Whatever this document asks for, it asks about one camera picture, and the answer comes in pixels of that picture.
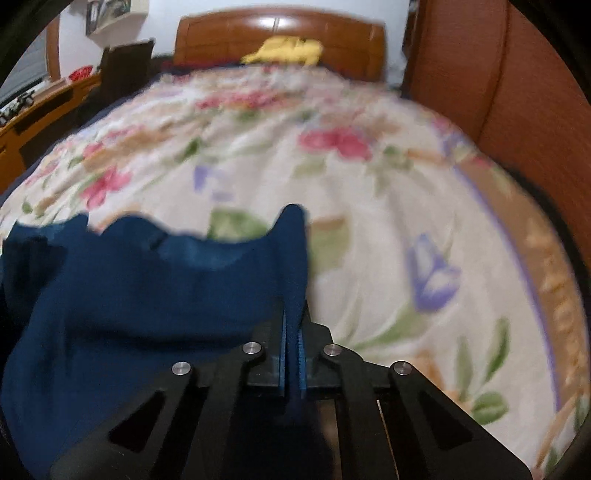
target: red object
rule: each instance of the red object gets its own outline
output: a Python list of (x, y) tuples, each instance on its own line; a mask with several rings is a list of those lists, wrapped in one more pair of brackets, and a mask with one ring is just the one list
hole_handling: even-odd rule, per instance
[(86, 67), (80, 67), (77, 70), (74, 70), (70, 73), (68, 77), (72, 82), (78, 82), (79, 80), (87, 79), (90, 74), (92, 73), (92, 65), (87, 65)]

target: wooden desk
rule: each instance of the wooden desk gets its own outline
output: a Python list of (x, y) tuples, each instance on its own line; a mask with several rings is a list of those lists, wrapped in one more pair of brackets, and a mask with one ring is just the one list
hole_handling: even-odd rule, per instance
[(25, 170), (20, 149), (43, 129), (77, 108), (100, 84), (100, 74), (67, 85), (12, 119), (0, 129), (0, 192)]

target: blue cloth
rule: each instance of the blue cloth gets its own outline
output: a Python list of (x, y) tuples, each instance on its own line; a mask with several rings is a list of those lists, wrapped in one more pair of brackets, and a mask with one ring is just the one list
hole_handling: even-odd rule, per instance
[(278, 297), (288, 362), (297, 365), (307, 283), (298, 206), (287, 206), (264, 237), (239, 244), (169, 235), (137, 217), (100, 236), (84, 216), (41, 229), (16, 225), (2, 261), (6, 308), (24, 331), (0, 403), (36, 479), (154, 375), (248, 341)]

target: white wall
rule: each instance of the white wall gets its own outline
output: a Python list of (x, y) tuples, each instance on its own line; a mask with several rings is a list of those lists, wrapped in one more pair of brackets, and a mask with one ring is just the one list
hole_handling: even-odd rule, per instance
[(60, 65), (62, 76), (78, 67), (98, 64), (102, 49), (107, 45), (134, 40), (156, 39), (155, 54), (172, 53), (178, 21), (183, 15), (201, 14), (217, 9), (248, 7), (250, 5), (298, 5), (342, 12), (386, 24), (388, 42), (388, 79), (401, 81), (405, 60), (401, 54), (409, 0), (150, 0), (147, 18), (128, 18), (98, 38), (85, 35), (86, 0), (74, 0), (60, 17)]

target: wooden headboard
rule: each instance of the wooden headboard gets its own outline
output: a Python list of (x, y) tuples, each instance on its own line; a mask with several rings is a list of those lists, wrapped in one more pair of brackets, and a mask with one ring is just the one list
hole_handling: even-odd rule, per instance
[(591, 267), (591, 63), (549, 6), (420, 0), (404, 87), (544, 189)]
[(384, 25), (292, 7), (240, 8), (178, 25), (174, 63), (237, 61), (273, 35), (320, 40), (322, 63), (349, 78), (375, 82), (384, 73)]

